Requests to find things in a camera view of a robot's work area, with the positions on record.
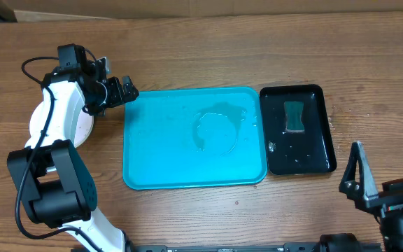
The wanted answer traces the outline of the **white plate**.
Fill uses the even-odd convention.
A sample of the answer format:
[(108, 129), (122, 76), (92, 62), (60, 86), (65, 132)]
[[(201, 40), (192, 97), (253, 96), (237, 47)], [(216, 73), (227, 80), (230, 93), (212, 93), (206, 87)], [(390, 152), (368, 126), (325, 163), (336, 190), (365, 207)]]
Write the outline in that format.
[[(40, 124), (37, 120), (40, 117), (41, 110), (43, 108), (43, 102), (41, 102), (34, 110), (31, 115), (31, 119), (29, 121), (29, 133), (33, 136), (37, 127), (40, 127)], [(94, 118), (87, 113), (81, 111), (78, 116), (77, 124), (76, 124), (76, 133), (74, 136), (74, 146), (77, 148), (82, 145), (89, 135), (91, 134), (92, 128), (94, 126)]]

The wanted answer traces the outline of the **green sponge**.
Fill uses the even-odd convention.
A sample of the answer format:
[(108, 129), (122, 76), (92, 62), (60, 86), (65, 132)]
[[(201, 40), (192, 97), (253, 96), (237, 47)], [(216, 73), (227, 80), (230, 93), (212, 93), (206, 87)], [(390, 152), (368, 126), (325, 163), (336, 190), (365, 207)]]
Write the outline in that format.
[(285, 109), (285, 130), (289, 133), (304, 133), (302, 113), (304, 103), (301, 101), (286, 101)]

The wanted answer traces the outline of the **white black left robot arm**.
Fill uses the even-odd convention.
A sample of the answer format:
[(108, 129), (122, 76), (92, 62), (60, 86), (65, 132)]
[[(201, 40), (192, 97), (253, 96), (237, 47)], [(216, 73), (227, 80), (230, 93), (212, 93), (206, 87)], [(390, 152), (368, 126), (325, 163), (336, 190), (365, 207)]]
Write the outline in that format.
[(96, 185), (74, 140), (81, 113), (132, 102), (139, 91), (128, 76), (108, 78), (105, 57), (57, 61), (39, 83), (43, 102), (31, 117), (30, 139), (8, 155), (16, 225), (30, 239), (67, 232), (88, 251), (131, 251), (127, 235), (98, 208)]

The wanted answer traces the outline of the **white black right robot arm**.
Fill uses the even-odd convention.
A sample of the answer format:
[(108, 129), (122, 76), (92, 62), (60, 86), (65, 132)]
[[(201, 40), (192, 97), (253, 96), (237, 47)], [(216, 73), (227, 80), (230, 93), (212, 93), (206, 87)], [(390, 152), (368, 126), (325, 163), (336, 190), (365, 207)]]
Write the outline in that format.
[(403, 178), (386, 181), (382, 187), (379, 192), (362, 143), (352, 143), (339, 191), (356, 209), (375, 218), (386, 251), (403, 251)]

